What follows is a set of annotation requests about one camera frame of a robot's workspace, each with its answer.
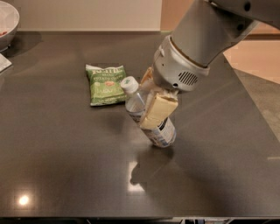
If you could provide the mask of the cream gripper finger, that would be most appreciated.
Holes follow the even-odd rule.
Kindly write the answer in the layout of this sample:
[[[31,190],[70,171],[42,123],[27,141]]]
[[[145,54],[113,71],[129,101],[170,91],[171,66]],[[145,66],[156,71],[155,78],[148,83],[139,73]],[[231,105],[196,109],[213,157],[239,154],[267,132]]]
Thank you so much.
[[[178,105],[178,97],[175,94],[165,90],[160,92],[151,90],[139,123],[140,127],[146,130],[156,128]]]
[[[154,81],[153,81],[153,71],[152,71],[152,68],[149,67],[146,70],[143,78],[141,79],[140,85],[142,87],[145,87],[145,88],[151,88],[153,84],[154,84]]]

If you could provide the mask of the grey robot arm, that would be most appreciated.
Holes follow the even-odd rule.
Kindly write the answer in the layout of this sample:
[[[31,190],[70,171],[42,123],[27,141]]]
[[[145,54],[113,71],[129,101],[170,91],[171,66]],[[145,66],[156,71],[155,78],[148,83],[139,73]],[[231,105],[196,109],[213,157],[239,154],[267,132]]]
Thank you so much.
[[[143,77],[151,94],[140,127],[156,128],[178,106],[177,92],[194,90],[214,59],[260,22],[280,29],[280,0],[194,0]]]

